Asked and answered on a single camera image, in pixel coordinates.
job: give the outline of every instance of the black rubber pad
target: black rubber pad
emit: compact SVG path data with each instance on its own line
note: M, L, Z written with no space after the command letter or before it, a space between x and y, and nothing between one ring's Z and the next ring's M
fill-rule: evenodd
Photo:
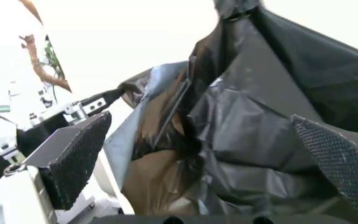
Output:
M314 162L358 211L358 133L293 116L296 133Z
M55 131L26 160L38 167L54 209L69 210L88 182L111 124L103 112Z

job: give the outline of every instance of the crumpled plastic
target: crumpled plastic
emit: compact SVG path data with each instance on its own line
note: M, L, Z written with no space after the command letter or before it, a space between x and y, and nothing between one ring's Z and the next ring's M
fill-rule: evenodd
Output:
M200 214L327 213L358 223L289 120L358 132L358 50L243 2L215 1L220 22L188 62L120 85L134 112L104 147L119 186L135 195L129 187L141 185L125 180L127 168L171 150L180 157L172 164L188 161L184 172L200 178L172 200L147 185L159 209L130 200L140 214L167 212L182 195Z

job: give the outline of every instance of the cable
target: cable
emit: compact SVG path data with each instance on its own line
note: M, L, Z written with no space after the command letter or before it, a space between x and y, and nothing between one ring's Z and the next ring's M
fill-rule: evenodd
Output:
M53 97L55 98L56 104L58 104L57 98L56 98L56 93L55 93L55 85L52 85L52 92L53 92Z

